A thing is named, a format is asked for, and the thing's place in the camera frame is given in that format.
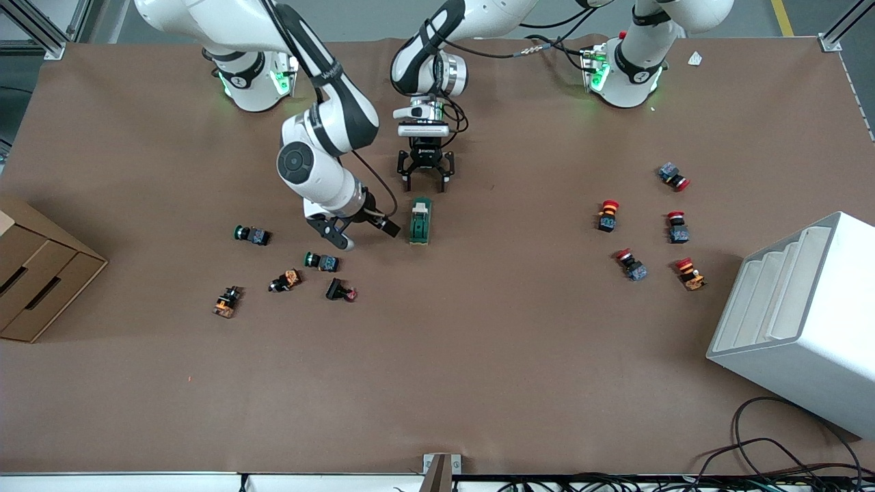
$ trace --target green status light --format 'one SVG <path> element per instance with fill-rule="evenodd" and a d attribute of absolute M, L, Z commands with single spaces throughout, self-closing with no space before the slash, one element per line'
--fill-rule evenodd
<path fill-rule="evenodd" d="M 219 74 L 219 80 L 221 81 L 222 87 L 225 88 L 225 95 L 231 97 L 231 91 L 228 89 L 228 83 L 225 82 L 225 77 L 222 74 Z"/>
<path fill-rule="evenodd" d="M 610 72 L 611 66 L 607 63 L 602 63 L 601 67 L 592 75 L 592 90 L 601 90 L 605 86 L 605 80 Z"/>
<path fill-rule="evenodd" d="M 653 85 L 650 86 L 650 92 L 653 92 L 656 90 L 656 84 L 659 83 L 659 76 L 660 75 L 662 75 L 662 67 L 660 67 L 660 69 L 656 71 L 656 75 L 654 75 L 654 83 L 653 83 Z"/>
<path fill-rule="evenodd" d="M 280 95 L 289 94 L 289 77 L 286 77 L 282 73 L 278 74 L 273 70 L 270 71 L 270 75 L 272 75 L 271 79 L 274 81 L 274 85 L 276 86 L 276 91 Z"/>

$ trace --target white paper scrap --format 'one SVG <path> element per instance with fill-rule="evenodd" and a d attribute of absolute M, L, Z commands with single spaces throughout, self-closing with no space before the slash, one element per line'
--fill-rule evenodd
<path fill-rule="evenodd" d="M 687 62 L 689 65 L 693 67 L 698 67 L 702 64 L 702 55 L 699 52 L 693 52 L 693 56 L 689 57 L 689 61 Z"/>

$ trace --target black cable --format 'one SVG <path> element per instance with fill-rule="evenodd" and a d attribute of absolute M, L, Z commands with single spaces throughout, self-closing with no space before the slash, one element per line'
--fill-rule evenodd
<path fill-rule="evenodd" d="M 620 492 L 620 490 L 623 490 L 625 487 L 625 485 L 623 485 L 619 481 L 614 480 L 614 475 L 601 473 L 590 472 L 584 474 L 574 474 L 571 476 L 570 480 L 590 482 L 588 485 L 581 488 L 579 492 L 596 492 L 605 485 L 610 487 L 612 492 Z"/>
<path fill-rule="evenodd" d="M 449 114 L 447 114 L 446 105 L 444 105 L 444 115 L 449 117 L 452 121 L 456 122 L 456 129 L 455 129 L 455 131 L 452 132 L 452 135 L 450 136 L 450 138 L 447 139 L 446 142 L 441 144 L 441 146 L 440 146 L 441 149 L 443 149 L 447 145 L 451 144 L 452 141 L 456 139 L 456 136 L 459 133 L 462 133 L 462 132 L 468 130 L 468 127 L 470 126 L 470 122 L 468 120 L 468 116 L 465 114 L 465 110 L 462 109 L 462 107 L 459 106 L 459 104 L 457 102 L 453 101 L 452 98 L 448 94 L 446 94 L 446 92 L 443 92 L 443 97 L 445 98 L 445 100 L 447 102 L 450 103 L 450 108 L 453 110 L 453 113 L 454 113 L 453 116 L 450 116 Z"/>
<path fill-rule="evenodd" d="M 793 468 L 789 468 L 787 470 L 765 472 L 764 475 L 770 476 L 770 477 L 781 478 L 781 477 L 789 477 L 789 476 L 796 474 L 796 473 L 799 473 L 801 471 L 815 472 L 817 470 L 823 470 L 826 468 L 848 468 L 851 470 L 857 469 L 857 467 L 855 467 L 854 465 L 849 465 L 847 463 L 812 463 L 812 464 L 806 465 L 804 469 L 799 469 L 798 467 L 793 467 Z M 872 471 L 866 467 L 860 467 L 860 469 L 863 470 L 864 472 L 866 472 L 867 474 L 869 474 L 868 478 L 871 479 L 871 481 L 875 481 L 875 471 Z"/>
<path fill-rule="evenodd" d="M 388 193 L 388 195 L 392 197 L 392 211 L 386 214 L 386 218 L 388 219 L 392 215 L 395 215 L 395 213 L 398 211 L 398 199 L 395 197 L 395 194 L 392 193 L 392 189 L 389 188 L 389 185 L 386 184 L 386 181 L 383 181 L 382 177 L 380 177 L 380 174 L 375 171 L 374 168 L 371 167 L 371 165 L 368 164 L 368 162 L 364 158 L 362 158 L 361 155 L 359 155 L 359 152 L 353 149 L 353 154 L 355 155 L 355 157 L 359 158 L 361 163 L 371 172 L 371 174 L 373 174 L 374 177 L 377 178 L 378 181 L 380 181 L 380 184 L 383 185 L 384 188 L 386 188 L 386 192 Z"/>
<path fill-rule="evenodd" d="M 428 25 L 431 26 L 431 29 L 435 32 L 435 36 L 437 36 L 437 38 L 440 39 L 440 41 L 442 43 L 445 43 L 449 46 L 452 46 L 452 47 L 456 48 L 457 50 L 461 50 L 465 53 L 476 54 L 477 56 L 484 56 L 486 58 L 496 58 L 499 60 L 505 60 L 508 58 L 516 58 L 517 57 L 517 55 L 513 54 L 513 53 L 512 54 L 483 53 L 483 52 L 479 52 L 477 50 L 473 50 L 471 48 L 466 48 L 464 46 L 457 45 L 456 43 L 453 43 L 452 41 L 447 40 L 447 38 L 445 38 L 444 35 L 441 34 L 440 31 L 438 31 L 437 27 L 435 27 L 435 25 L 431 22 L 430 18 L 425 19 L 425 22 L 427 22 Z"/>
<path fill-rule="evenodd" d="M 9 86 L 0 86 L 0 88 L 6 89 L 6 90 L 17 90 L 18 92 L 23 92 L 25 94 L 33 94 L 32 90 L 27 90 L 26 88 L 12 88 Z"/>
<path fill-rule="evenodd" d="M 740 441 L 740 442 L 738 442 L 738 443 L 736 443 L 736 444 L 733 444 L 733 445 L 730 445 L 730 446 L 722 447 L 722 448 L 718 449 L 717 451 L 715 451 L 714 453 L 712 453 L 712 454 L 708 457 L 708 459 L 705 460 L 705 463 L 702 465 L 702 469 L 699 471 L 699 474 L 696 476 L 696 479 L 695 479 L 692 483 L 688 483 L 688 484 L 680 485 L 680 486 L 673 486 L 673 487 L 661 488 L 661 489 L 658 489 L 658 490 L 659 490 L 659 492 L 668 492 L 668 491 L 670 491 L 670 490 L 674 490 L 674 489 L 678 489 L 678 488 L 682 488 L 682 489 L 683 489 L 683 492 L 690 492 L 691 490 L 698 490 L 698 485 L 699 485 L 700 482 L 703 481 L 703 477 L 704 477 L 704 473 L 705 473 L 705 471 L 707 470 L 708 466 L 711 464 L 711 462 L 712 462 L 715 458 L 717 458 L 717 457 L 718 457 L 719 455 L 721 455 L 721 454 L 728 453 L 728 452 L 733 451 L 733 450 L 735 450 L 735 449 L 742 449 L 742 448 L 744 448 L 744 446 L 750 446 L 751 444 L 753 444 L 753 443 L 757 443 L 757 442 L 768 442 L 768 443 L 774 444 L 774 445 L 776 445 L 776 446 L 777 446 L 782 452 L 784 452 L 784 454 L 786 454 L 788 457 L 790 457 L 791 460 L 793 460 L 793 461 L 796 462 L 797 464 L 800 463 L 799 460 L 798 460 L 798 459 L 797 459 L 792 453 L 790 453 L 790 452 L 789 452 L 789 451 L 788 451 L 788 450 L 787 450 L 787 449 L 786 449 L 781 443 L 779 443 L 778 441 L 776 441 L 776 440 L 774 440 L 774 439 L 771 439 L 771 438 L 754 438 L 754 439 L 748 439 L 748 440 L 745 440 L 745 441 Z M 751 476 L 749 476 L 749 477 L 745 477 L 745 478 L 759 478 L 759 476 L 758 476 L 758 475 L 751 475 Z M 820 483 L 823 483 L 823 480 L 822 480 L 820 477 L 817 477 L 817 481 L 819 481 Z M 768 481 L 768 482 L 769 482 L 768 485 L 770 485 L 772 488 L 780 489 L 780 488 L 776 487 L 776 486 L 773 484 L 773 481 Z M 819 489 L 816 488 L 814 485 L 812 485 L 812 488 L 813 488 L 814 490 L 824 490 L 826 487 L 825 487 L 825 484 L 824 484 L 824 486 L 822 486 L 822 487 L 819 488 Z"/>
<path fill-rule="evenodd" d="M 598 475 L 603 475 L 606 479 L 607 479 L 607 478 L 610 478 L 611 480 L 616 481 L 616 482 L 618 483 L 618 485 L 620 485 L 623 489 L 627 489 L 627 488 L 628 488 L 628 487 L 625 485 L 626 483 L 631 483 L 632 485 L 635 486 L 635 492 L 641 492 L 641 487 L 638 485 L 638 482 L 636 482 L 636 481 L 632 481 L 632 480 L 629 480 L 629 479 L 627 479 L 627 478 L 624 477 L 624 476 L 620 476 L 620 475 L 607 475 L 607 474 L 596 474 L 596 476 L 598 476 Z"/>
<path fill-rule="evenodd" d="M 525 480 L 525 479 L 518 479 L 518 480 L 516 480 L 516 481 L 511 481 L 511 482 L 509 482 L 508 484 L 506 484 L 504 487 L 501 487 L 501 488 L 499 488 L 498 490 L 496 490 L 495 492 L 504 492 L 505 490 L 508 490 L 508 489 L 511 488 L 511 487 L 514 487 L 514 490 L 515 490 L 515 487 L 516 487 L 517 485 L 522 485 L 522 489 L 523 489 L 524 492 L 529 492 L 530 490 L 532 490 L 532 491 L 534 492 L 534 490 L 532 489 L 532 487 L 531 487 L 530 484 L 535 484 L 535 485 L 537 485 L 538 487 L 542 487 L 542 488 L 548 490 L 548 492 L 553 492 L 553 489 L 552 489 L 552 488 L 547 487 L 547 486 L 546 486 L 543 482 L 541 482 L 541 481 L 532 481 L 532 480 Z"/>
<path fill-rule="evenodd" d="M 555 24 L 546 24 L 546 25 L 520 24 L 520 27 L 527 27 L 529 29 L 551 29 L 553 27 L 559 27 L 560 25 L 566 25 L 569 22 L 571 22 L 572 20 L 579 18 L 580 16 L 584 15 L 586 13 L 586 11 L 588 11 L 588 10 L 589 9 L 580 11 L 580 12 L 574 14 L 573 16 L 566 18 L 564 21 L 557 22 Z"/>
<path fill-rule="evenodd" d="M 240 475 L 240 492 L 246 492 L 246 485 L 249 483 L 249 474 Z"/>
<path fill-rule="evenodd" d="M 574 31 L 576 31 L 578 28 L 580 28 L 581 25 L 583 25 L 584 22 L 586 22 L 586 19 L 590 18 L 590 16 L 592 14 L 594 14 L 595 12 L 596 12 L 596 9 L 591 9 L 591 10 L 586 11 L 586 14 L 582 18 L 580 18 L 580 20 L 578 20 L 577 24 L 574 24 L 574 27 L 569 29 L 568 32 L 566 32 L 564 36 L 560 36 L 558 39 L 556 39 L 556 42 L 554 43 L 554 45 L 565 41 L 571 34 L 574 33 Z"/>
<path fill-rule="evenodd" d="M 851 459 L 854 461 L 854 468 L 857 470 L 857 482 L 856 482 L 856 485 L 854 486 L 854 492 L 859 492 L 860 489 L 863 488 L 863 467 L 860 465 L 860 460 L 857 457 L 857 454 L 854 453 L 854 450 L 851 448 L 851 445 L 848 444 L 848 441 L 844 437 L 842 437 L 841 434 L 836 432 L 829 425 L 829 423 L 826 420 L 824 420 L 820 416 L 815 415 L 814 413 L 812 413 L 808 410 L 805 410 L 804 408 L 800 407 L 799 405 L 797 405 L 789 400 L 786 400 L 784 398 L 780 398 L 780 397 L 756 397 L 756 398 L 751 398 L 751 399 L 747 400 L 746 402 L 744 402 L 743 404 L 741 404 L 740 407 L 735 411 L 735 415 L 732 416 L 732 430 L 733 430 L 736 442 L 741 441 L 741 430 L 740 430 L 741 414 L 745 411 L 745 408 L 747 408 L 751 404 L 754 404 L 756 402 L 761 402 L 761 401 L 777 402 L 780 404 L 785 404 L 787 406 L 793 407 L 799 411 L 802 411 L 803 413 L 805 413 L 809 417 L 816 420 L 819 424 L 823 425 L 829 431 L 829 433 L 836 436 L 836 439 L 838 439 L 839 442 L 842 443 L 842 446 L 844 446 L 844 448 L 848 451 L 848 454 L 850 454 Z M 788 456 L 791 457 L 791 459 L 796 463 L 797 466 L 799 466 L 800 468 L 805 468 L 805 465 L 802 464 L 799 460 L 797 460 L 795 458 L 795 456 L 793 456 L 789 451 L 784 449 L 783 446 L 781 446 L 781 448 Z M 751 469 L 757 474 L 757 476 L 762 476 L 762 473 L 753 465 L 750 457 L 748 457 L 747 453 L 745 453 L 744 448 L 740 447 L 738 450 L 740 451 L 741 456 L 745 459 L 745 462 L 748 464 L 748 466 L 751 467 Z M 808 472 L 808 473 L 812 476 L 812 478 L 814 478 L 815 480 L 817 480 L 821 484 L 823 484 L 823 481 L 820 479 L 820 477 L 818 477 L 814 473 L 811 473 L 811 472 Z"/>
<path fill-rule="evenodd" d="M 545 38 L 544 36 L 542 36 L 540 34 L 530 34 L 530 35 L 526 36 L 526 39 L 537 39 L 537 40 L 543 41 L 545 43 L 553 44 L 553 41 L 550 41 L 549 39 Z M 580 70 L 581 72 L 587 72 L 590 74 L 595 73 L 595 69 L 587 68 L 587 67 L 584 67 L 583 65 L 579 65 L 571 57 L 572 54 L 580 56 L 580 51 L 570 50 L 570 49 L 566 48 L 565 44 L 563 44 L 563 43 L 556 43 L 553 45 L 553 47 L 556 48 L 557 50 L 561 51 L 562 53 L 565 53 L 565 58 L 567 58 L 568 62 L 571 63 L 577 70 Z"/>
<path fill-rule="evenodd" d="M 750 440 L 748 440 L 748 441 L 739 441 L 739 440 L 736 439 L 736 441 L 739 442 L 739 443 L 741 443 L 741 444 L 740 444 L 740 445 L 728 446 L 728 448 L 729 448 L 728 450 L 729 450 L 729 451 L 731 451 L 732 449 L 736 449 L 736 448 L 737 448 L 737 449 L 738 449 L 738 450 L 744 455 L 744 447 L 745 447 L 745 446 L 748 446 L 748 445 L 750 445 L 750 444 L 752 444 L 752 443 L 754 443 L 754 442 L 768 442 L 768 443 L 770 443 L 770 444 L 774 444 L 775 446 L 777 446 L 777 447 L 778 447 L 778 448 L 779 448 L 779 449 L 780 449 L 780 450 L 781 450 L 781 451 L 782 451 L 787 457 L 789 457 L 790 460 L 792 460 L 792 461 L 793 461 L 798 467 L 805 468 L 805 465 L 804 465 L 804 464 L 803 464 L 798 458 L 796 458 L 796 456 L 795 456 L 793 453 L 790 453 L 790 451 L 789 451 L 786 447 L 784 447 L 780 442 L 778 442 L 778 441 L 775 440 L 775 439 L 771 439 L 771 438 L 757 438 L 757 439 L 750 439 Z M 774 481 L 770 481 L 770 480 L 768 480 L 765 476 L 763 476 L 762 473 L 759 473 L 759 470 L 756 470 L 756 471 L 757 471 L 757 474 L 755 475 L 754 478 L 758 478 L 758 479 L 764 480 L 768 485 L 771 485 L 772 487 L 777 488 L 778 490 L 783 490 L 782 488 L 780 488 L 780 487 L 774 485 Z M 812 475 L 812 476 L 814 476 L 815 481 L 819 481 L 821 484 L 823 484 L 823 481 L 820 479 L 820 477 L 817 477 L 817 476 L 815 476 L 815 475 Z"/>

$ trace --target metal frame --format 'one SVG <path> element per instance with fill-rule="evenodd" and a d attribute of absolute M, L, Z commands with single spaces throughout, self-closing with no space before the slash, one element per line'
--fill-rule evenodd
<path fill-rule="evenodd" d="M 5 142 L 0 142 L 0 174 L 3 174 L 3 168 L 6 166 L 6 160 L 9 159 L 9 153 L 11 151 L 11 145 L 7 145 Z"/>
<path fill-rule="evenodd" d="M 588 489 L 591 492 L 613 492 L 613 486 L 587 481 L 585 478 L 575 480 L 575 475 L 559 475 L 570 478 L 574 489 Z M 707 475 L 712 478 L 722 478 L 719 475 Z M 168 472 L 168 473 L 111 473 L 111 474 L 0 474 L 0 489 L 3 492 L 45 492 L 46 490 L 64 490 L 66 492 L 215 492 L 216 490 L 245 490 L 246 492 L 288 492 L 289 490 L 306 490 L 308 492 L 415 492 L 426 480 L 418 474 L 249 474 L 247 487 L 241 488 L 241 475 L 236 473 L 210 472 Z M 478 475 L 455 476 L 453 483 L 441 481 L 444 490 L 451 492 L 495 492 L 502 488 L 507 492 L 522 492 L 525 486 L 519 475 L 489 475 L 478 480 Z M 538 492 L 561 492 L 567 490 L 555 482 L 557 475 L 531 475 L 528 478 L 538 483 L 534 490 Z M 692 480 L 680 475 L 625 475 L 623 479 L 630 484 L 637 484 L 642 492 L 655 492 L 657 488 L 669 484 L 689 486 Z M 847 485 L 845 477 L 823 477 L 824 480 L 838 485 L 836 489 L 851 492 L 852 486 Z M 811 492 L 809 486 L 782 485 L 787 492 Z M 701 492 L 721 492 L 718 485 L 699 486 Z M 866 484 L 864 491 L 872 492 L 875 488 Z"/>
<path fill-rule="evenodd" d="M 851 8 L 844 13 L 828 31 L 821 32 L 817 35 L 817 40 L 820 41 L 821 49 L 824 53 L 840 52 L 842 45 L 839 44 L 839 39 L 844 36 L 848 30 L 863 18 L 869 11 L 875 7 L 875 0 L 857 0 Z"/>
<path fill-rule="evenodd" d="M 31 38 L 0 41 L 0 53 L 43 50 L 46 60 L 60 60 L 64 56 L 65 44 L 80 39 L 86 20 L 93 17 L 94 5 L 95 0 L 78 0 L 69 25 L 62 30 L 31 0 L 0 0 L 0 11 Z"/>
<path fill-rule="evenodd" d="M 419 492 L 451 492 L 452 469 L 462 469 L 460 454 L 434 453 L 423 456 L 423 463 L 428 468 Z"/>

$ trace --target brown table surface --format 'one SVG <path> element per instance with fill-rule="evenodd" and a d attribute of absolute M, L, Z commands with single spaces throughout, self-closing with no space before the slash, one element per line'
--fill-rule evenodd
<path fill-rule="evenodd" d="M 403 193 L 391 112 L 406 100 L 387 78 L 399 43 L 331 45 L 382 119 L 362 154 L 398 195 L 396 219 L 434 200 L 427 247 L 350 229 L 337 275 L 354 304 L 325 300 L 332 275 L 313 270 L 267 292 L 307 250 L 338 253 L 274 165 L 306 97 L 241 112 L 194 45 L 72 45 L 44 65 L 2 189 L 110 263 L 37 344 L 0 344 L 0 469 L 404 472 L 448 451 L 476 473 L 679 473 L 730 444 L 736 406 L 767 394 L 704 358 L 741 258 L 838 209 L 875 222 L 875 153 L 839 57 L 814 39 L 679 40 L 660 89 L 619 110 L 556 53 L 469 56 L 449 192 L 417 174 Z M 666 161 L 691 178 L 683 193 L 655 177 Z M 592 226 L 605 199 L 621 204 L 610 235 Z M 678 208 L 683 246 L 665 237 Z M 275 239 L 234 241 L 238 223 Z M 627 247 L 643 282 L 611 258 Z M 707 289 L 669 268 L 687 256 Z M 247 291 L 224 320 L 211 308 L 230 285 Z M 743 434 L 849 460 L 774 404 Z M 875 444 L 853 446 L 875 463 Z M 710 471 L 743 468 L 727 455 Z"/>

